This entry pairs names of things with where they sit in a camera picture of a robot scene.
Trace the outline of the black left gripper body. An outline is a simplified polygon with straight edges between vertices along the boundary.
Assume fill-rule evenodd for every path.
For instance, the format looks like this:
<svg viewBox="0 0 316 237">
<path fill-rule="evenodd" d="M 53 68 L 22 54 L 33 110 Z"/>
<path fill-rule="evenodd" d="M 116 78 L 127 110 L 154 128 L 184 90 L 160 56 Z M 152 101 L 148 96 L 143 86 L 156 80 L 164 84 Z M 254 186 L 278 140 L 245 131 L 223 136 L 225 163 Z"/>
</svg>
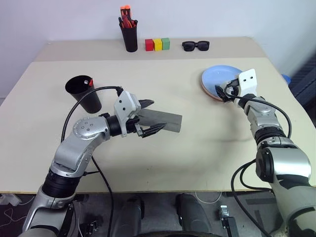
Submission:
<svg viewBox="0 0 316 237">
<path fill-rule="evenodd" d="M 139 117 L 135 116 L 134 118 L 130 118 L 127 122 L 126 122 L 126 131 L 127 134 L 130 133 L 136 133 L 139 137 L 143 136 L 143 129 L 139 124 Z"/>
</svg>

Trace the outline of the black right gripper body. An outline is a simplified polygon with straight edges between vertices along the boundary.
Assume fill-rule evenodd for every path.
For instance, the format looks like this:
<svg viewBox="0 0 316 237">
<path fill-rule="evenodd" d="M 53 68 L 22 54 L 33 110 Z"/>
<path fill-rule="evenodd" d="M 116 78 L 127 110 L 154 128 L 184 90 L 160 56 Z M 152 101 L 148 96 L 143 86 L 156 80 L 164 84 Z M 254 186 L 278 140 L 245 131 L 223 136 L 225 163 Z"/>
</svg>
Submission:
<svg viewBox="0 0 316 237">
<path fill-rule="evenodd" d="M 239 86 L 238 79 L 227 81 L 221 84 L 221 87 L 223 88 L 225 95 L 229 97 L 233 97 L 234 99 L 235 99 L 235 96 L 238 96 L 238 93 L 239 93 L 238 86 Z"/>
</svg>

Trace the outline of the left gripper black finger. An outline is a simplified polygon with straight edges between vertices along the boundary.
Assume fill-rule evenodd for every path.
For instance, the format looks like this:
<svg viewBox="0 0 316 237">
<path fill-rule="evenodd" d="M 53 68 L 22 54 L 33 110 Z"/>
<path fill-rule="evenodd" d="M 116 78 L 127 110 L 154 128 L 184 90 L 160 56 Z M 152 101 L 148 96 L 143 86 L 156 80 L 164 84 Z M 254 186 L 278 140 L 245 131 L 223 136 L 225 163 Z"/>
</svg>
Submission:
<svg viewBox="0 0 316 237">
<path fill-rule="evenodd" d="M 141 105 L 141 108 L 147 108 L 148 106 L 152 105 L 154 103 L 154 100 L 150 100 L 150 99 L 143 99 L 143 100 L 139 100 L 139 103 Z"/>
<path fill-rule="evenodd" d="M 143 128 L 141 128 L 140 126 L 138 126 L 137 134 L 139 137 L 142 137 L 142 138 L 149 137 L 149 136 L 152 136 L 152 135 L 158 133 L 165 126 L 166 126 L 166 123 L 158 123 L 158 124 L 150 126 L 149 128 L 147 128 L 145 130 Z"/>
</svg>

